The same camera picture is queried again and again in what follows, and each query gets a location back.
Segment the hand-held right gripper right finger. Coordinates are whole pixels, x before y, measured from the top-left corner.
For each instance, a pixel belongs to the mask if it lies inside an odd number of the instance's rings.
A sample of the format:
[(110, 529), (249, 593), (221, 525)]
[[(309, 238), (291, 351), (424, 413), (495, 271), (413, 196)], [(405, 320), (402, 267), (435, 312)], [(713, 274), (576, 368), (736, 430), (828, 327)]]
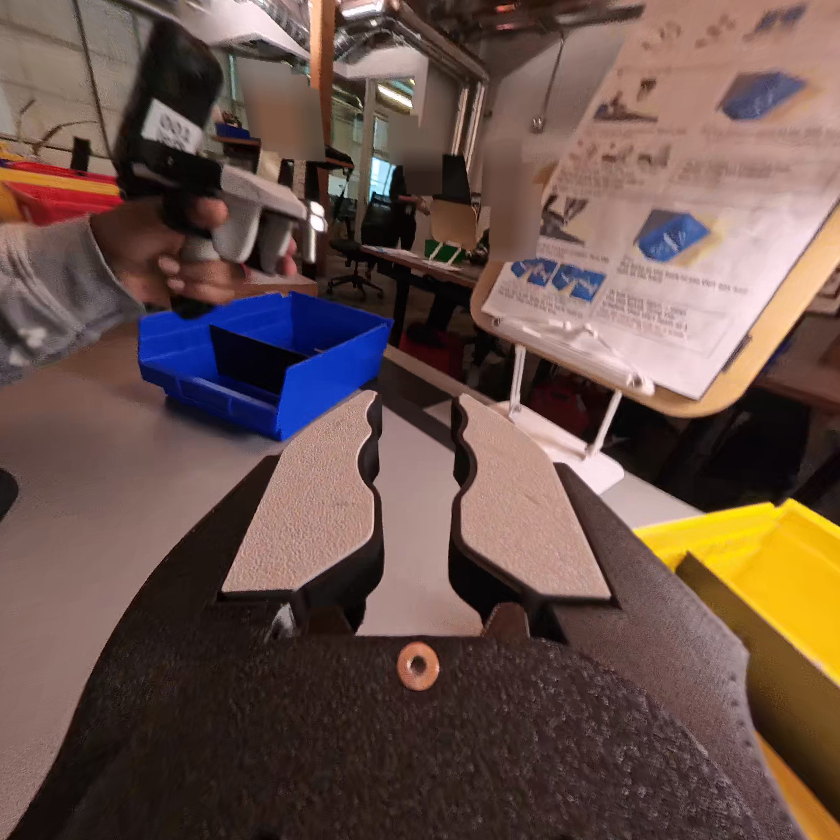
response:
[(549, 455), (494, 409), (454, 399), (448, 578), (472, 607), (609, 602), (612, 592)]

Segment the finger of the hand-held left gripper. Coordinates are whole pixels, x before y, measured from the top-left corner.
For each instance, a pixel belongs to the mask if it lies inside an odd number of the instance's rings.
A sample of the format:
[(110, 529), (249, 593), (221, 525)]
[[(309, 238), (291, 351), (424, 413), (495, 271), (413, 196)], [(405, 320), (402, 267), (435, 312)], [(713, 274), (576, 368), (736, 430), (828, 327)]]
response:
[(287, 215), (306, 221), (305, 203), (294, 192), (257, 174), (223, 165), (219, 179), (220, 198), (227, 207), (224, 224), (213, 229), (211, 242), (222, 260), (257, 264), (257, 233), (262, 215)]
[(262, 215), (257, 233), (257, 265), (261, 274), (278, 274), (289, 244), (298, 227), (298, 220), (287, 215)]

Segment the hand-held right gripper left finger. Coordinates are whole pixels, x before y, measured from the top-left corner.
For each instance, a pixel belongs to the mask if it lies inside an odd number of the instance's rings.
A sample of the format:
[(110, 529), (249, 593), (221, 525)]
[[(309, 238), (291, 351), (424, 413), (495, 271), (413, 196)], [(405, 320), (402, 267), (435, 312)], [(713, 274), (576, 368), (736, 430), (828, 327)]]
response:
[(384, 572), (382, 400), (364, 390), (282, 449), (220, 588), (220, 602), (267, 604), (282, 630), (339, 614), (362, 625)]

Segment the silver hex bolt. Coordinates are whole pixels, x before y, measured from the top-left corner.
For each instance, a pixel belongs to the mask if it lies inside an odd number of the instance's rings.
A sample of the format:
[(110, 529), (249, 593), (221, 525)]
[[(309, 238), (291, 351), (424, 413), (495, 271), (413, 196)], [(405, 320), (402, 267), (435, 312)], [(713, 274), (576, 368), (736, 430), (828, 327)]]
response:
[(319, 236), (327, 230), (327, 219), (319, 202), (308, 199), (305, 205), (307, 215), (301, 226), (301, 261), (314, 265), (317, 263)]

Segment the blue plastic bin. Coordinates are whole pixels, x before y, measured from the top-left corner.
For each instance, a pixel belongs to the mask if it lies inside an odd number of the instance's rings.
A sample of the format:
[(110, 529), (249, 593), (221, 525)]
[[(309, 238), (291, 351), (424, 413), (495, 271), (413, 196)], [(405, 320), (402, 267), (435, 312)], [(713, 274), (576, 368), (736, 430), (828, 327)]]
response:
[[(138, 362), (143, 379), (174, 402), (220, 422), (284, 441), (375, 380), (393, 321), (299, 292), (236, 300), (183, 319), (143, 318)], [(287, 373), (280, 395), (217, 374), (208, 327), (215, 324), (309, 356)]]

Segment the yellow plastic bin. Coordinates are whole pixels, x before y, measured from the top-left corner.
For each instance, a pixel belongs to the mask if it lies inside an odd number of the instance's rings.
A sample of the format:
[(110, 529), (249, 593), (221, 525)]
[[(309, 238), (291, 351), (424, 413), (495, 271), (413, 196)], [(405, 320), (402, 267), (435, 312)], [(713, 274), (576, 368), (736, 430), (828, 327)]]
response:
[[(638, 528), (673, 572), (694, 554), (839, 687), (839, 530), (808, 507), (766, 502)], [(838, 838), (838, 819), (759, 733), (783, 798), (807, 838)]]

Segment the person's left forearm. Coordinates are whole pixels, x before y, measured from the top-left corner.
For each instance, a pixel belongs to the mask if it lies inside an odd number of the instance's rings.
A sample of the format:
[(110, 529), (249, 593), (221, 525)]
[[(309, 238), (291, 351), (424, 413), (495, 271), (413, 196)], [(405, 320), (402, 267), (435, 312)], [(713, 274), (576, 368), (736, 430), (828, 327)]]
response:
[(113, 275), (87, 217), (1, 226), (1, 386), (145, 314)]

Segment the person's left hand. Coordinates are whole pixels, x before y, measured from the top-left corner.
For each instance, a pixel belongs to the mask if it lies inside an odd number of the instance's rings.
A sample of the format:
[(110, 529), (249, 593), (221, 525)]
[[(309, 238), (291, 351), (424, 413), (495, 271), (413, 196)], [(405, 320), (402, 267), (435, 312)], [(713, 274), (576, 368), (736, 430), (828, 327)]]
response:
[(183, 262), (186, 237), (167, 226), (162, 196), (129, 201), (89, 217), (92, 235), (113, 275), (143, 304), (169, 308), (172, 298), (223, 305), (243, 296), (242, 265), (223, 260)]

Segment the black office chair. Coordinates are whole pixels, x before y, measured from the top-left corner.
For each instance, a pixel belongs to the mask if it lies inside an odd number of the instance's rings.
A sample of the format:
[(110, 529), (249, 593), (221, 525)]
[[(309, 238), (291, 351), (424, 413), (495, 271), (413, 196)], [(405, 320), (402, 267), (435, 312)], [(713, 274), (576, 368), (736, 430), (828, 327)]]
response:
[(374, 195), (368, 202), (360, 226), (360, 241), (355, 239), (332, 239), (331, 247), (345, 258), (346, 267), (353, 267), (353, 273), (332, 278), (326, 286), (326, 295), (333, 296), (338, 287), (350, 285), (366, 299), (366, 290), (375, 291), (379, 299), (384, 291), (371, 280), (377, 259), (363, 251), (364, 246), (386, 247), (392, 230), (392, 203), (385, 196)]

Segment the wooden office desk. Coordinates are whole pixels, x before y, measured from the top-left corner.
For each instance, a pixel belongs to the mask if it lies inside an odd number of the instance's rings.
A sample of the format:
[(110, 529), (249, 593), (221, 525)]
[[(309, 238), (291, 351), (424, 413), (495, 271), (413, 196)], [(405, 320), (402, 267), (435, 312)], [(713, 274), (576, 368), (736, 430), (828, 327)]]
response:
[(389, 344), (395, 348), (398, 348), (403, 337), (406, 307), (412, 288), (452, 301), (459, 308), (469, 309), (473, 290), (482, 272), (477, 266), (450, 266), (399, 248), (361, 245), (360, 251), (373, 258), (380, 274), (395, 282), (393, 323), (389, 338)]

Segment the red plastic crate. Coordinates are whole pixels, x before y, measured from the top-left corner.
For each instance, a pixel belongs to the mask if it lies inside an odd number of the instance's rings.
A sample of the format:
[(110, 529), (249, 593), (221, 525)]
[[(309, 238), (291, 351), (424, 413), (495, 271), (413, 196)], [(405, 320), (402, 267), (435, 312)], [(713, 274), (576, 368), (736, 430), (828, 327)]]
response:
[(119, 195), (98, 194), (26, 183), (4, 184), (24, 221), (37, 226), (107, 212), (122, 204)]

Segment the yellow plastic tray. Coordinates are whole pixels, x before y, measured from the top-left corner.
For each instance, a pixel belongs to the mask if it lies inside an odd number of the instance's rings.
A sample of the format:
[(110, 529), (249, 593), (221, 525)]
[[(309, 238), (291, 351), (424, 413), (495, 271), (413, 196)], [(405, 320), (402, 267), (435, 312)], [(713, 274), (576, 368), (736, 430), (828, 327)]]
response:
[(4, 186), (29, 185), (104, 196), (119, 196), (116, 180), (110, 175), (75, 171), (66, 167), (31, 161), (1, 148), (1, 183)]

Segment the wooden board on white stand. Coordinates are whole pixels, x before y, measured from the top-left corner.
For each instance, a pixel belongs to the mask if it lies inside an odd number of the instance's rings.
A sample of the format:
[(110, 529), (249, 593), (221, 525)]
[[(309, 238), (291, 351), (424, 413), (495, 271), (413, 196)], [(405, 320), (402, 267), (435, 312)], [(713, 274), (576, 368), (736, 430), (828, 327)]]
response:
[(444, 154), (442, 185), (430, 204), (430, 238), (451, 241), (465, 250), (464, 258), (454, 263), (428, 260), (448, 267), (476, 257), (480, 244), (479, 212), (469, 186), (466, 160), (461, 154)]

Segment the red ottoman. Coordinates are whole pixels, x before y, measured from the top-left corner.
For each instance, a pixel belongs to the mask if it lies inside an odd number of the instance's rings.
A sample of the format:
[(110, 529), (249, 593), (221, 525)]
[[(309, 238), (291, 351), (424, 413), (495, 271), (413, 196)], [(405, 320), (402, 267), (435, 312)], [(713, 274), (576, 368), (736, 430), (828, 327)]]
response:
[(453, 379), (463, 380), (465, 342), (455, 333), (406, 330), (398, 349)]

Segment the printed instruction sheet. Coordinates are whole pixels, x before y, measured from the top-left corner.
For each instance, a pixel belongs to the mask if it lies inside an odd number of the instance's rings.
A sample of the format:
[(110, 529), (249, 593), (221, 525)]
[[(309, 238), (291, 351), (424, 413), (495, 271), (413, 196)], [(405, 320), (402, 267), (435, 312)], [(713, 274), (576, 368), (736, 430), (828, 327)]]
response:
[(839, 2), (646, 2), (482, 311), (651, 393), (711, 387), (838, 204)]

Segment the wooden support post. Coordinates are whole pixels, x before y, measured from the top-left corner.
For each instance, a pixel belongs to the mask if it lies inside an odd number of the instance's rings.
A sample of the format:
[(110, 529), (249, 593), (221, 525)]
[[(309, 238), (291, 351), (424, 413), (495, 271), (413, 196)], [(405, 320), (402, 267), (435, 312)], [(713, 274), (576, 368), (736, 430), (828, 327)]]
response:
[[(310, 88), (318, 91), (324, 148), (332, 145), (335, 18), (335, 1), (310, 2)], [(318, 201), (327, 213), (329, 210), (329, 174), (326, 168), (315, 164), (311, 171), (317, 178)], [(329, 238), (327, 234), (319, 234), (317, 261), (315, 269), (310, 271), (312, 279), (326, 276), (328, 250)]]

